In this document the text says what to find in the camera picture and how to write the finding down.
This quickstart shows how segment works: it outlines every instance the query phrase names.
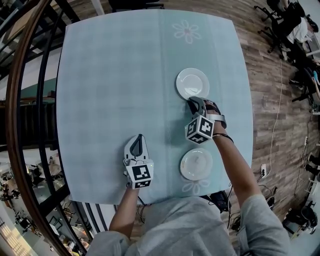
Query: light blue tablecloth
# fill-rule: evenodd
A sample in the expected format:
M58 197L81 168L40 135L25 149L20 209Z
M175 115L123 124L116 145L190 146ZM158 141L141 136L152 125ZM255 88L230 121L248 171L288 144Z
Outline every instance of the light blue tablecloth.
M211 175L182 178L183 155L196 145L184 126L187 103L175 87L185 68L204 72L208 98L225 115L227 132L251 165L251 94L241 46L230 20L177 10L135 10L67 27L57 78L57 131L66 179L75 201L118 204L126 188L124 146L137 134L154 161L145 203L205 195L229 187L216 145Z

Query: flower pattern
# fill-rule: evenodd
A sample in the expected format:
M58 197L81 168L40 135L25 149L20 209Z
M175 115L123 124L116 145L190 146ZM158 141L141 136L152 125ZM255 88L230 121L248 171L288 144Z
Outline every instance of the flower pattern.
M182 181L185 182L185 184L182 187L182 192L188 192L192 191L192 194L197 196L200 194L201 187L207 188L210 185L210 181L206 179L200 179L200 180L188 180L182 177Z
M174 33L174 37L184 37L185 41L188 44L192 44L194 40L193 38L201 39L201 35L196 32L199 29L199 27L197 25L189 26L188 21L186 21L185 19L181 21L181 24L175 23L172 25L172 27L177 30L177 32Z

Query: floor below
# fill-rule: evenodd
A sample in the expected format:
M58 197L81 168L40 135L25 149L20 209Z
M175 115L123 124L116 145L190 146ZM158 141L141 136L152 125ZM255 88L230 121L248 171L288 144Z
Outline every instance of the floor below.
M271 173L259 182L272 189L278 187L275 195L275 214L282 220L289 208L301 204L307 195L309 173L304 170L302 155L305 137L308 137L307 153L318 155L316 143L319 141L318 117L311 116L308 100L292 103L292 99L300 95L300 91L289 85L296 69L285 61L280 61L277 51L268 54L269 40L257 33L270 25L262 22L262 12L254 9L254 5L266 6L264 0L165 0L166 9L185 10L211 14L233 21L242 47L247 73L249 77L253 109L253 156L252 171L258 179L261 164L267 165ZM105 13L111 8L106 0L101 1ZM72 7L81 19L96 16L89 0L75 0ZM278 121L275 125L281 104ZM261 186L262 192L268 196L269 190ZM237 213L237 198L232 194L231 212ZM222 214L228 222L228 214ZM137 215L133 231L134 237L142 234L142 222ZM231 240L235 240L235 232L230 232Z

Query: black wristband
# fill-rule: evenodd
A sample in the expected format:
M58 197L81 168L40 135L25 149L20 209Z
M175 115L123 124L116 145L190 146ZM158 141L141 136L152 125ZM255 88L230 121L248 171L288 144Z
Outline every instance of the black wristband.
M214 133L214 134L212 135L212 138L218 137L218 136L226 137L226 138L228 138L229 140L231 140L231 141L234 143L233 139L232 139L230 136L228 136L228 135L226 135L226 134L224 134L224 133Z

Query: white plate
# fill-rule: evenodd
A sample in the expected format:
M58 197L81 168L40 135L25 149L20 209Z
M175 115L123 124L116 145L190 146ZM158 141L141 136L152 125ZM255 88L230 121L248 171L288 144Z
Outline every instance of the white plate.
M191 96L206 98L209 93L209 80L207 76L196 68L182 70L175 81L176 89L186 100Z
M202 180L209 176L212 164L212 156L209 151L204 148L195 148L183 156L180 171L182 176L188 180Z

